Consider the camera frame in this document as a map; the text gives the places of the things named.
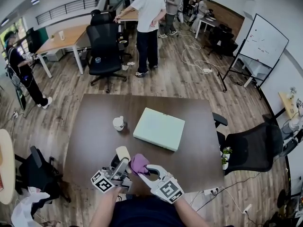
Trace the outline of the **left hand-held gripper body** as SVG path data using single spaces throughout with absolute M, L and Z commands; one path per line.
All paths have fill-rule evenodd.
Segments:
M 126 171 L 121 173 L 109 167 L 98 170 L 91 178 L 91 182 L 102 193 L 107 193 L 115 187 L 121 187 L 123 192 L 127 193 L 133 183 Z

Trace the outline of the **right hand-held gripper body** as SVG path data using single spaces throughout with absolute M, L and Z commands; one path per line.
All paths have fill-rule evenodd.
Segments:
M 172 174 L 166 174 L 157 186 L 151 189 L 151 193 L 170 204 L 173 204 L 184 195 L 184 191 Z

